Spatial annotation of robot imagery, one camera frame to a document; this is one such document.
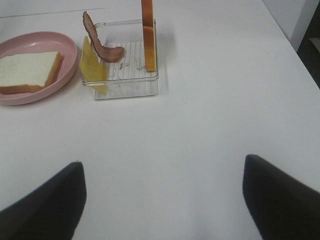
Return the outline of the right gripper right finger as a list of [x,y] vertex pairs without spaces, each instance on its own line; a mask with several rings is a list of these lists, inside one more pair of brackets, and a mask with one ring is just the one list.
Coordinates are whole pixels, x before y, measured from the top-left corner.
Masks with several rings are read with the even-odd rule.
[[320,194],[262,157],[245,157],[243,197],[264,240],[318,240]]

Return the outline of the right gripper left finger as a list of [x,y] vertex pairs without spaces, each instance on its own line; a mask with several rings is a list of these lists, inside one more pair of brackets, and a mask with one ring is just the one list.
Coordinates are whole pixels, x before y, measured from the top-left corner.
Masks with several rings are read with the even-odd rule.
[[84,167],[72,162],[0,212],[2,240],[70,240],[87,199]]

